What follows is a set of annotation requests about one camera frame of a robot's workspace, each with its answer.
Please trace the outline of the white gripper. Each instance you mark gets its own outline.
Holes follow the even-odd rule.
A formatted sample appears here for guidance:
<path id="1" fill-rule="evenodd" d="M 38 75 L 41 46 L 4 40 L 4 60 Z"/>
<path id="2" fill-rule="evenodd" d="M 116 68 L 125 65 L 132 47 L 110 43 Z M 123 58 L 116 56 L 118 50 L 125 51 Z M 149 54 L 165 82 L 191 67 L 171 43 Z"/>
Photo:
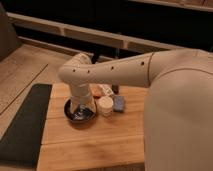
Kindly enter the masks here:
<path id="1" fill-rule="evenodd" d="M 73 115 L 93 115 L 94 99 L 88 84 L 70 85 L 71 105 L 70 113 Z"/>

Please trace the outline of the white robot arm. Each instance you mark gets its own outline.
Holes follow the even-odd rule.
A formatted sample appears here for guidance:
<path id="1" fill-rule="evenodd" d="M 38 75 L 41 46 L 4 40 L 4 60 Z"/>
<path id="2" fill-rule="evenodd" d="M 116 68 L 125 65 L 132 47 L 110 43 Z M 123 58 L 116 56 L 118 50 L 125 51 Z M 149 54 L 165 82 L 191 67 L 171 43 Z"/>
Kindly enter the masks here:
<path id="1" fill-rule="evenodd" d="M 146 87 L 146 171 L 213 171 L 213 53 L 177 49 L 92 64 L 85 54 L 59 69 L 77 102 L 90 83 Z"/>

